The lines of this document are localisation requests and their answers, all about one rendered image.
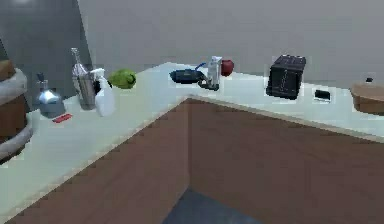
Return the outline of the clear white-capped bottle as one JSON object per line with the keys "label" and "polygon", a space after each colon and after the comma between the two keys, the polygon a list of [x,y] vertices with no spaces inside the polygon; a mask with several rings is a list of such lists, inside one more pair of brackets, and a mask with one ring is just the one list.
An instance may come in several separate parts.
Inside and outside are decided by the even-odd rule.
{"label": "clear white-capped bottle", "polygon": [[208,63],[207,78],[210,88],[216,88],[220,83],[221,61],[220,56],[212,56]]}

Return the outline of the black toaster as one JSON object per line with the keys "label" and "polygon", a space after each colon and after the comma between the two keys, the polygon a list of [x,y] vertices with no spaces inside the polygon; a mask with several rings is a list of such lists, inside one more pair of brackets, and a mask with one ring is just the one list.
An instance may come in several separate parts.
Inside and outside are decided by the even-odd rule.
{"label": "black toaster", "polygon": [[266,94],[296,100],[306,65],[303,56],[281,55],[270,67]]}

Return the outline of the brown kitchen counter cabinet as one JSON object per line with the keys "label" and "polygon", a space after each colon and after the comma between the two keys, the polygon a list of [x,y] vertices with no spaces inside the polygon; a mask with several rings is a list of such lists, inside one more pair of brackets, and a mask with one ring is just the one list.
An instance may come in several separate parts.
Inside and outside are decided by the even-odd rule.
{"label": "brown kitchen counter cabinet", "polygon": [[218,91],[180,85],[165,63],[117,90],[108,117],[66,102],[38,112],[23,152],[0,165],[0,224],[161,224],[187,189],[263,224],[384,224],[384,117],[351,93],[270,97],[235,73]]}

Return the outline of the red flat card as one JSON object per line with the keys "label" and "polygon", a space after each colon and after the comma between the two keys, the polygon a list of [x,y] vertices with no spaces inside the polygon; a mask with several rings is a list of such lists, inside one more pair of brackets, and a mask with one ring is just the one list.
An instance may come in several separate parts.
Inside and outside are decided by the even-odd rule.
{"label": "red flat card", "polygon": [[66,121],[66,120],[70,119],[71,117],[72,117],[71,114],[66,113],[66,114],[63,114],[63,115],[61,115],[61,116],[59,116],[59,117],[53,119],[52,121],[53,121],[54,123],[57,123],[57,124],[58,124],[58,123],[61,123],[61,122],[63,122],[63,121]]}

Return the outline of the white spray bottle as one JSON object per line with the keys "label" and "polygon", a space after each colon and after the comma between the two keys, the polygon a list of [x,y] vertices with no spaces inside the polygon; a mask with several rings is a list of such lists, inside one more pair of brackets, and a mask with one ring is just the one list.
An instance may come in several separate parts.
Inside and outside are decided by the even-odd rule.
{"label": "white spray bottle", "polygon": [[111,85],[104,77],[105,70],[97,68],[91,71],[94,80],[99,84],[100,90],[95,95],[95,106],[100,116],[111,115],[115,111],[115,98]]}

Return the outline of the black flat phone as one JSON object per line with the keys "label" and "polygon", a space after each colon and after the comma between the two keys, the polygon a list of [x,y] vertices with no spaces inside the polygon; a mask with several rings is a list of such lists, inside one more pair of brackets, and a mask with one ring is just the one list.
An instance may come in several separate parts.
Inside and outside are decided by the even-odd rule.
{"label": "black flat phone", "polygon": [[314,98],[321,101],[330,101],[331,94],[325,90],[316,90],[314,92]]}

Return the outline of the silver round kettle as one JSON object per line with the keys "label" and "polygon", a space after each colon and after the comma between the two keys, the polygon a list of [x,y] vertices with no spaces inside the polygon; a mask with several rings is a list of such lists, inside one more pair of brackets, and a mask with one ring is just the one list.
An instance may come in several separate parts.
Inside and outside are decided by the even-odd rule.
{"label": "silver round kettle", "polygon": [[40,93],[37,96],[40,113],[49,119],[63,115],[66,112],[61,95],[52,90],[43,73],[37,73]]}

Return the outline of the dark grey fridge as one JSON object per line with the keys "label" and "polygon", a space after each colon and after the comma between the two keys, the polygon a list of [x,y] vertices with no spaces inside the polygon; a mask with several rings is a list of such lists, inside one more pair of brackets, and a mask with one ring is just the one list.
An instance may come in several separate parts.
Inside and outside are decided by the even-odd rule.
{"label": "dark grey fridge", "polygon": [[0,0],[0,57],[28,78],[28,109],[37,108],[37,75],[62,97],[75,95],[71,50],[92,67],[78,0]]}

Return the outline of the clear glass bottle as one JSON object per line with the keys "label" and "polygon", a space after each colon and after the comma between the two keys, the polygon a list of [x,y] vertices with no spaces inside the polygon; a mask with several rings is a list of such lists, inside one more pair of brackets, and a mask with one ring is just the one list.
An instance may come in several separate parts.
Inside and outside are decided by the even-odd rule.
{"label": "clear glass bottle", "polygon": [[81,62],[80,58],[80,51],[77,48],[71,49],[72,56],[74,58],[74,65],[72,68],[72,79],[74,82],[74,87],[77,94],[81,93],[80,84],[79,84],[79,77],[86,75],[88,73],[87,69]]}

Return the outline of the silver metal cup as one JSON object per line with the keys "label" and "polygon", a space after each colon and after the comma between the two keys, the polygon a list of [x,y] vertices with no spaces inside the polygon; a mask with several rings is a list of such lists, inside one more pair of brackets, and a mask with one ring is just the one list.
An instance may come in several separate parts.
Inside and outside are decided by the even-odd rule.
{"label": "silver metal cup", "polygon": [[93,110],[95,108],[94,78],[91,73],[77,77],[79,84],[79,100],[83,110]]}

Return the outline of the red apple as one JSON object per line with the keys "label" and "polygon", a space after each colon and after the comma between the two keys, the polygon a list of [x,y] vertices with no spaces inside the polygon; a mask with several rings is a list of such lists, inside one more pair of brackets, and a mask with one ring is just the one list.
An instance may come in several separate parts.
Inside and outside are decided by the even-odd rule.
{"label": "red apple", "polygon": [[232,60],[225,59],[221,62],[221,75],[230,76],[234,69],[234,63]]}

